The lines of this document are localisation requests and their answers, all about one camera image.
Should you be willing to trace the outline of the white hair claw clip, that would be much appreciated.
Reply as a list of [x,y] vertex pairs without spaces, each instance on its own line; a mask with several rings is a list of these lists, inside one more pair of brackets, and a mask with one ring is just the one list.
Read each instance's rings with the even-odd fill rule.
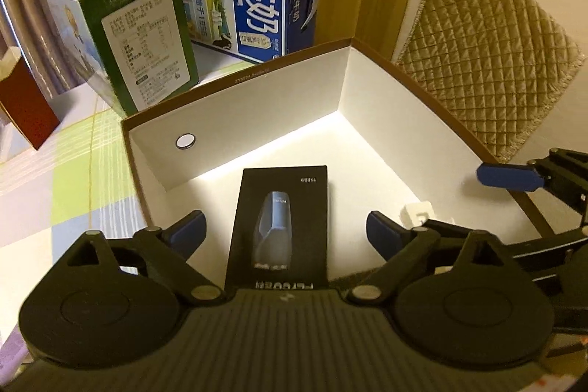
[[436,220],[455,225],[454,218],[439,217],[434,212],[433,205],[429,201],[406,204],[399,213],[399,219],[407,229],[423,226],[427,220]]

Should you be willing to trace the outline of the black shaver box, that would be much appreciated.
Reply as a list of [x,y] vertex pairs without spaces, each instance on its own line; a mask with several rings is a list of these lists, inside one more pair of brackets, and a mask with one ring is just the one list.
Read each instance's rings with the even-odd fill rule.
[[225,288],[327,288],[328,168],[243,170]]

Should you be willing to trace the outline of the brown cardboard storage box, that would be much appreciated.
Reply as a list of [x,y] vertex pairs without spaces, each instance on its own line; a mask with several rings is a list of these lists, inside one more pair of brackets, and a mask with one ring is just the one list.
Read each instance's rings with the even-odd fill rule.
[[122,131],[147,223],[205,214],[206,238],[189,263],[216,284],[246,168],[327,168],[329,278],[382,264],[365,233],[374,210],[399,219],[427,201],[441,220],[505,243],[552,234],[529,197],[481,185],[483,146],[356,41],[223,76],[126,118]]

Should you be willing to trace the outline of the quilted chair cushion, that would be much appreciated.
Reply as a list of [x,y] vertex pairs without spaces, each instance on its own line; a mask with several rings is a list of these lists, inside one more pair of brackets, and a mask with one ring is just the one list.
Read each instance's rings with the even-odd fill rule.
[[507,162],[585,60],[536,0],[420,0],[398,63]]

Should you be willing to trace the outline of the dark red gift box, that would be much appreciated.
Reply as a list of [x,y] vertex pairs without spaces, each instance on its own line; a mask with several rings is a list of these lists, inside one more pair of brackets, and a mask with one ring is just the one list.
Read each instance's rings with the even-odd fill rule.
[[1,59],[1,108],[12,124],[38,150],[60,121],[43,96],[18,47]]

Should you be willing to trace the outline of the green milk carton box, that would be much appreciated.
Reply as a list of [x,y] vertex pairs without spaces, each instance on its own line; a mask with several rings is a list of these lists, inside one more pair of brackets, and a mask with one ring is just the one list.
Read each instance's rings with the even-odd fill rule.
[[182,0],[47,0],[76,72],[121,117],[198,81]]

